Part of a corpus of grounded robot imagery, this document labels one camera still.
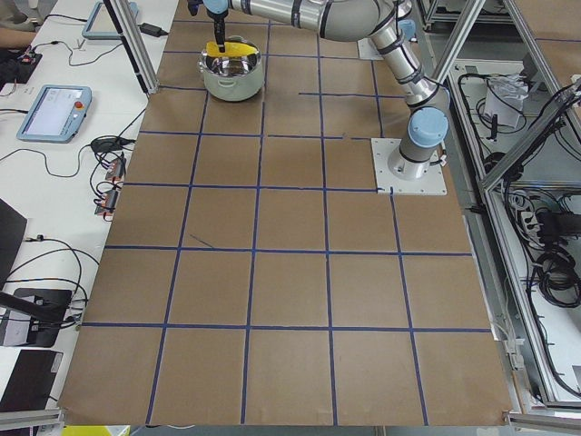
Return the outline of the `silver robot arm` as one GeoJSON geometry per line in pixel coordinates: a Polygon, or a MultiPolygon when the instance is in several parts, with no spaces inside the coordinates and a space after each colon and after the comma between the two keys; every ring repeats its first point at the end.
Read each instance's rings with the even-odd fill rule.
{"type": "Polygon", "coordinates": [[[410,110],[404,137],[387,160],[389,170],[410,182],[428,174],[432,155],[448,133],[450,97],[439,79],[424,72],[400,25],[412,10],[410,1],[190,1],[190,14],[196,15],[200,5],[213,21],[220,50],[226,41],[225,18],[235,10],[310,30],[324,40],[356,43],[364,60],[383,59],[410,110]]]}

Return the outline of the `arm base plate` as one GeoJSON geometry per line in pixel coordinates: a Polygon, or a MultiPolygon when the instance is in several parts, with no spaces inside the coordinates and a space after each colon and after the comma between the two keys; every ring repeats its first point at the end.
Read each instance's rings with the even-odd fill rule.
{"type": "Polygon", "coordinates": [[[432,165],[436,152],[425,163],[407,161],[399,149],[399,138],[372,138],[371,150],[380,194],[443,196],[448,194],[440,163],[432,165]]]}

